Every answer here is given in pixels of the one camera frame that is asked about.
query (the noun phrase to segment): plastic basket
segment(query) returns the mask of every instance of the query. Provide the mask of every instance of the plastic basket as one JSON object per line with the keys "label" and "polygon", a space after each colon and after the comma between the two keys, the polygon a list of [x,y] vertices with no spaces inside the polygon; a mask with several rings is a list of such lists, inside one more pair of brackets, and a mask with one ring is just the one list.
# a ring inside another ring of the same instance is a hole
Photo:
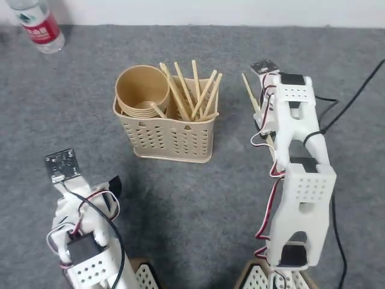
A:
{"label": "plastic basket", "polygon": [[[180,86],[177,77],[175,82]],[[197,95],[193,79],[185,78],[187,87],[193,101],[196,103]],[[201,91],[208,79],[200,80]],[[206,94],[203,107],[206,106],[212,87]],[[208,114],[218,111],[217,92],[215,102],[209,108]],[[137,119],[125,115],[114,100],[113,110],[119,117],[131,144],[134,153],[140,158],[157,158],[161,160],[186,161],[190,163],[205,163],[211,159],[214,142],[215,118],[205,122],[184,122],[180,119],[173,97],[167,107],[168,119],[151,118]]]}

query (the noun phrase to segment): circuit board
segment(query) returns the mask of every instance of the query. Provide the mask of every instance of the circuit board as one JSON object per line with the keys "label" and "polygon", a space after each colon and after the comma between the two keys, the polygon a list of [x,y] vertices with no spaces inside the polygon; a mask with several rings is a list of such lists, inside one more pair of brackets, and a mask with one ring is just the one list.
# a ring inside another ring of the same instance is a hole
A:
{"label": "circuit board", "polygon": [[45,164],[48,176],[53,184],[81,175],[72,148],[45,156]]}

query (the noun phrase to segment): cup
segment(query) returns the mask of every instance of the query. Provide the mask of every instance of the cup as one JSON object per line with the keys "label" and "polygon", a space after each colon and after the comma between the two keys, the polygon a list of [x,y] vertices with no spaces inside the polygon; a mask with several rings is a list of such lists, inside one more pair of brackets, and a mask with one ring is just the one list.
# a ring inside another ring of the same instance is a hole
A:
{"label": "cup", "polygon": [[158,115],[154,102],[165,111],[170,99],[166,75],[158,68],[147,65],[132,66],[122,72],[115,84],[120,108],[131,117],[151,118]]}

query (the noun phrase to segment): white robotic arm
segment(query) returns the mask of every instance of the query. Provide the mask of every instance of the white robotic arm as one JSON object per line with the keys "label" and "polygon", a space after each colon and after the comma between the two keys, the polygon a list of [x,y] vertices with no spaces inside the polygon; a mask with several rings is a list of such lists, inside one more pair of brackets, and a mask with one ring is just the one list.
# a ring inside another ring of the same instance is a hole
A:
{"label": "white robotic arm", "polygon": [[47,243],[59,256],[72,287],[158,289],[148,265],[140,267],[145,272],[143,276],[134,273],[119,232],[115,231],[117,237],[109,235],[110,223],[120,211],[111,188],[121,190],[119,177],[91,188],[79,172],[73,149],[46,156],[45,163],[52,183],[63,194]]}
{"label": "white robotic arm", "polygon": [[[281,73],[271,61],[253,64],[251,68],[262,87],[258,104],[242,76],[255,108],[253,117],[259,129],[255,136],[267,138],[274,161],[270,175],[278,178],[256,235],[264,239],[266,245],[256,251],[256,256],[269,264],[270,288],[283,285],[283,281],[291,284],[287,288],[296,288],[294,277],[300,277],[299,271],[319,261],[329,226],[329,203],[336,174],[330,166],[322,134],[308,139],[308,155],[293,157],[289,153],[293,140],[304,142],[309,134],[319,131],[311,78]],[[262,236],[280,179],[283,181],[281,202],[271,221],[269,236]]]}

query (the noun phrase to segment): wooden chopstick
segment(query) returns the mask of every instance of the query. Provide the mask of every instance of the wooden chopstick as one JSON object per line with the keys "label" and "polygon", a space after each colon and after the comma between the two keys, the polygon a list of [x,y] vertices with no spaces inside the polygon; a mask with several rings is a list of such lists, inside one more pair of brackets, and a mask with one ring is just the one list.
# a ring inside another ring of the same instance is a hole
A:
{"label": "wooden chopstick", "polygon": [[173,76],[171,75],[170,71],[168,70],[166,64],[159,63],[159,66],[161,67],[162,71],[166,74],[168,83],[170,84],[171,90],[173,92],[173,96],[176,102],[176,105],[178,107],[178,110],[180,112],[180,116],[182,117],[182,120],[184,122],[190,122],[191,119],[189,118],[189,115],[186,111],[185,106],[183,105],[182,98],[179,95],[179,89],[174,81]]}
{"label": "wooden chopstick", "polygon": [[202,116],[196,122],[205,122],[205,121],[213,119],[214,117],[217,117],[217,116],[219,116],[219,113],[212,113],[212,114],[209,114],[208,116]]}
{"label": "wooden chopstick", "polygon": [[[254,106],[255,112],[256,113],[260,112],[260,106],[258,104],[258,101],[255,99],[253,92],[251,91],[250,85],[248,84],[247,78],[246,78],[244,73],[242,73],[242,79],[246,85],[246,89],[247,89],[248,95],[250,97],[251,103]],[[274,147],[274,142],[273,142],[273,139],[271,138],[270,135],[267,136],[266,142],[271,146],[271,148],[269,148],[270,154],[271,154],[271,157],[273,158],[273,160],[275,160],[274,150],[272,149]]]}
{"label": "wooden chopstick", "polygon": [[183,87],[183,90],[185,92],[185,96],[187,98],[188,105],[190,106],[190,109],[192,111],[194,109],[194,104],[193,104],[193,101],[191,100],[190,93],[188,92],[185,78],[183,77],[182,71],[179,68],[178,62],[174,62],[174,66],[175,66],[175,69],[176,69],[176,73],[178,74],[180,83],[181,83],[181,85]]}
{"label": "wooden chopstick", "polygon": [[209,98],[209,101],[207,103],[207,106],[206,106],[206,109],[205,109],[205,112],[203,113],[203,116],[207,116],[207,114],[209,113],[209,109],[211,107],[211,103],[212,101],[215,99],[215,95],[217,94],[217,91],[218,91],[218,88],[219,88],[219,84],[221,82],[221,79],[222,79],[222,73],[219,73],[218,74],[218,77],[217,77],[217,80],[215,81],[215,84],[214,84],[214,88],[212,89],[211,91],[211,94],[210,94],[210,98]]}
{"label": "wooden chopstick", "polygon": [[[197,102],[198,102],[199,97],[200,97],[200,85],[199,85],[197,62],[195,60],[193,60],[191,62],[191,65],[192,65],[192,74],[194,75],[195,91],[196,91]],[[199,115],[200,116],[203,115],[203,108],[202,107],[199,108]]]}
{"label": "wooden chopstick", "polygon": [[205,89],[203,89],[203,92],[201,93],[201,95],[199,96],[199,99],[198,99],[198,103],[197,105],[195,106],[194,108],[194,111],[192,112],[191,114],[191,119],[194,120],[195,116],[197,115],[197,112],[198,112],[198,109],[201,107],[202,103],[203,103],[203,100],[205,99],[205,95],[207,93],[207,91],[209,90],[215,76],[217,75],[217,71],[214,70],[210,76],[210,79],[209,81],[207,82],[206,84],[206,87]]}
{"label": "wooden chopstick", "polygon": [[166,119],[167,116],[163,113],[163,111],[157,106],[156,103],[151,103],[152,108],[160,115],[161,118]]}

